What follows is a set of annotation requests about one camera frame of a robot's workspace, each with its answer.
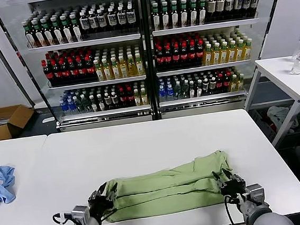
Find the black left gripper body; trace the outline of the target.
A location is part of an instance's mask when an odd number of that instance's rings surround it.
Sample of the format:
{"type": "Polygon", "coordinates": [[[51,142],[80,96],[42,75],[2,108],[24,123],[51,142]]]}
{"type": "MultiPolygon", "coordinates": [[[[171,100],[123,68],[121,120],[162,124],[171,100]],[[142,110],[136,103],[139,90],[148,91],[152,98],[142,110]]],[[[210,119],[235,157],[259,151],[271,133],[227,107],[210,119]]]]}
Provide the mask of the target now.
{"type": "Polygon", "coordinates": [[[112,201],[107,200],[105,197],[89,199],[89,215],[97,221],[105,220],[114,212],[112,201]]]}

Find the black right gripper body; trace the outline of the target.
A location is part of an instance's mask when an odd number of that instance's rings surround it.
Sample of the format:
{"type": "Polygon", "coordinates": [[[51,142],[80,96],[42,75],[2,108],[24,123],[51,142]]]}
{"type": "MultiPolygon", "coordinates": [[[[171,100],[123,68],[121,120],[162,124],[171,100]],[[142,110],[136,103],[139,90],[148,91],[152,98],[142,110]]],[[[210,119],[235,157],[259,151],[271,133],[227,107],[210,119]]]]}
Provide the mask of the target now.
{"type": "Polygon", "coordinates": [[[220,192],[223,196],[230,196],[236,198],[238,194],[242,195],[246,192],[245,180],[230,180],[221,184],[220,192]]]}

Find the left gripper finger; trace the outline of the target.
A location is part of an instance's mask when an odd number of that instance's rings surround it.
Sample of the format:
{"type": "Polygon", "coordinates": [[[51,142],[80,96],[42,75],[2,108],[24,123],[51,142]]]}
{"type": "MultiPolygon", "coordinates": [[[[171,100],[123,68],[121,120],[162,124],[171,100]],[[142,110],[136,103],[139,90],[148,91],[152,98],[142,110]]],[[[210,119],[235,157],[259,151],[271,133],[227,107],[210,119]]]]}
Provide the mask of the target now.
{"type": "Polygon", "coordinates": [[[93,193],[90,195],[90,197],[88,198],[89,201],[93,201],[96,200],[98,198],[100,198],[103,195],[103,192],[106,188],[106,182],[104,184],[102,184],[98,190],[94,190],[93,193]]]}
{"type": "Polygon", "coordinates": [[[116,198],[116,189],[117,189],[117,183],[115,183],[113,185],[113,187],[110,189],[108,195],[106,196],[106,199],[108,201],[115,200],[115,198],[116,198]]]}

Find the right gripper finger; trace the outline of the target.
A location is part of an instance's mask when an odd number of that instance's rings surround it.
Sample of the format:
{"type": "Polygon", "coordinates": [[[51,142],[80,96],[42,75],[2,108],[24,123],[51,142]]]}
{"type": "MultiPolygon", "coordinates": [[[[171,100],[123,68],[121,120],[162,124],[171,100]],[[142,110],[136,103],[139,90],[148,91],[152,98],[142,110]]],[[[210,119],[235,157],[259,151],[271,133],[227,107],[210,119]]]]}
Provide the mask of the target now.
{"type": "Polygon", "coordinates": [[[243,178],[241,178],[239,175],[237,174],[233,174],[231,171],[224,169],[224,174],[225,176],[228,178],[228,180],[225,182],[226,184],[229,185],[245,185],[246,182],[243,178]]]}
{"type": "Polygon", "coordinates": [[[217,181],[217,186],[219,187],[219,190],[224,186],[224,182],[221,180],[221,178],[219,177],[219,175],[215,172],[212,172],[215,180],[217,181]]]}

